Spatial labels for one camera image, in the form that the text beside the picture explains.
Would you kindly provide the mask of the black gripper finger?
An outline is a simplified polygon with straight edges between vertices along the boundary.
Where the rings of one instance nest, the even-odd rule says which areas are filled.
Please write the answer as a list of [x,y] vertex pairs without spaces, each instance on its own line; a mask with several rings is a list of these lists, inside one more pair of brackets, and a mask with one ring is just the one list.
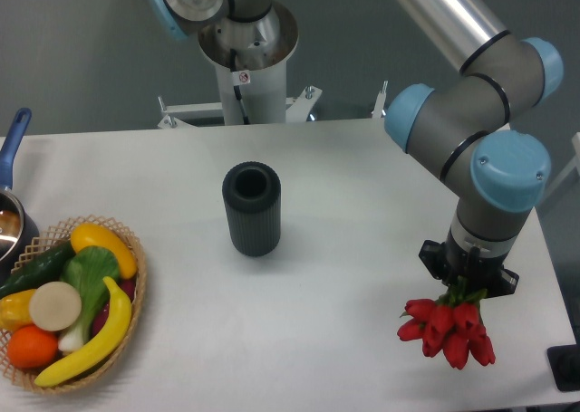
[[502,297],[514,294],[518,282],[519,275],[501,265],[484,276],[481,287],[487,291],[488,297]]
[[434,279],[445,285],[450,283],[451,268],[444,243],[425,240],[420,248],[419,258]]

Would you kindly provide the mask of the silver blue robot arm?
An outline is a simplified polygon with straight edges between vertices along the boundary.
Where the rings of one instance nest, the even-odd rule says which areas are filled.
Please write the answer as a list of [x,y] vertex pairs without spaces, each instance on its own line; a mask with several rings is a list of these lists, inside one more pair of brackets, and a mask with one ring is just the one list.
[[[228,125],[307,119],[316,90],[286,95],[285,68],[298,41],[292,14],[275,0],[149,0],[175,39],[196,35],[217,75]],[[447,285],[487,297],[509,295],[518,277],[504,267],[541,200],[550,157],[534,137],[508,128],[563,79],[557,49],[516,39],[481,0],[397,0],[460,74],[445,92],[414,84],[374,114],[391,139],[459,199],[448,236],[426,241],[420,259]]]

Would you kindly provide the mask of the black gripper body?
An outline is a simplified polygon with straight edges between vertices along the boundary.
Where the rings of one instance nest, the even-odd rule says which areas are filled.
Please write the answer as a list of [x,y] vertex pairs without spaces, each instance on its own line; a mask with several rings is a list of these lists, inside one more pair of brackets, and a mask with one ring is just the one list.
[[471,288],[489,288],[499,277],[506,255],[486,258],[478,247],[466,251],[450,239],[445,242],[443,259],[447,268],[445,283],[456,283],[462,277]]

